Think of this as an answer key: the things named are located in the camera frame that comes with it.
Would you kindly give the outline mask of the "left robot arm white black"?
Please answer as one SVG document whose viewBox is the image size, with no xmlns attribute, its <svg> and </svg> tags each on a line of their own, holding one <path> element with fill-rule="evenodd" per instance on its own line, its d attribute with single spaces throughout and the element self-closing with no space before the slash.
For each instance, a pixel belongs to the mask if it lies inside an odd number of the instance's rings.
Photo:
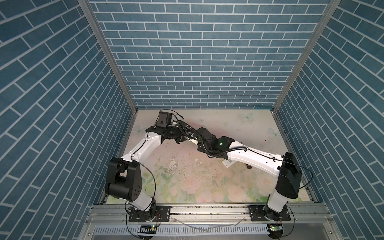
<svg viewBox="0 0 384 240">
<path fill-rule="evenodd" d="M 107 169 L 105 193 L 116 199 L 124 199 L 135 210 L 152 213 L 156 209 L 154 196 L 149 196 L 143 188 L 141 168 L 147 159 L 164 140 L 185 141 L 185 134 L 177 126 L 150 127 L 144 138 L 128 154 L 110 160 Z"/>
</svg>

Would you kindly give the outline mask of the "white remote control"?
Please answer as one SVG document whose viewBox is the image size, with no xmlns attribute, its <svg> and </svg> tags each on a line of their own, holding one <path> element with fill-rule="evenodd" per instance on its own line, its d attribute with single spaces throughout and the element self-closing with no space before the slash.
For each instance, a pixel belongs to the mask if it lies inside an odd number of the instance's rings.
<svg viewBox="0 0 384 240">
<path fill-rule="evenodd" d="M 223 163 L 223 165 L 224 165 L 226 168 L 229 168 L 229 167 L 231 167 L 233 164 L 235 164 L 236 161 L 232 161 L 232 160 L 223 160 L 222 163 Z"/>
</svg>

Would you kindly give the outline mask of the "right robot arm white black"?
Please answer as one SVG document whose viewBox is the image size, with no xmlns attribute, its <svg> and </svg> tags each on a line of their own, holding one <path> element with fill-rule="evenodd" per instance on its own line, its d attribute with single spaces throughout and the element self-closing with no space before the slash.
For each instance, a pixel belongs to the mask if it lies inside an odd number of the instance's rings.
<svg viewBox="0 0 384 240">
<path fill-rule="evenodd" d="M 299 196 L 302 181 L 302 167 L 291 153 L 284 155 L 263 152 L 222 136 L 217 138 L 206 128 L 199 128 L 191 135 L 191 141 L 198 146 L 198 151 L 211 158 L 223 159 L 227 167 L 240 162 L 255 167 L 277 178 L 275 189 L 268 197 L 264 207 L 265 214 L 281 213 L 289 200 Z"/>
</svg>

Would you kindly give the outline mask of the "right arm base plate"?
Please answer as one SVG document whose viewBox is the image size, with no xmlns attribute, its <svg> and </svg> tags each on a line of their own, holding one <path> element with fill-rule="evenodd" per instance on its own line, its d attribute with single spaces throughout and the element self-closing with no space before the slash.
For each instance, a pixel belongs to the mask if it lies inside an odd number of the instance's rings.
<svg viewBox="0 0 384 240">
<path fill-rule="evenodd" d="M 291 216 L 287 206 L 281 212 L 275 212 L 267 205 L 249 205 L 248 210 L 252 222 L 289 222 Z"/>
</svg>

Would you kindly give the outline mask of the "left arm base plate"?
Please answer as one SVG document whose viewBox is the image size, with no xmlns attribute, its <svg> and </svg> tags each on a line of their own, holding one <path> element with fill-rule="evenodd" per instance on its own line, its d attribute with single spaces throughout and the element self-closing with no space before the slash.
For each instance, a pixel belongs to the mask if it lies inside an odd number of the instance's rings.
<svg viewBox="0 0 384 240">
<path fill-rule="evenodd" d="M 169 222 L 170 214 L 171 206 L 152 206 L 147 212 L 136 210 L 134 207 L 128 208 L 130 223 Z"/>
</svg>

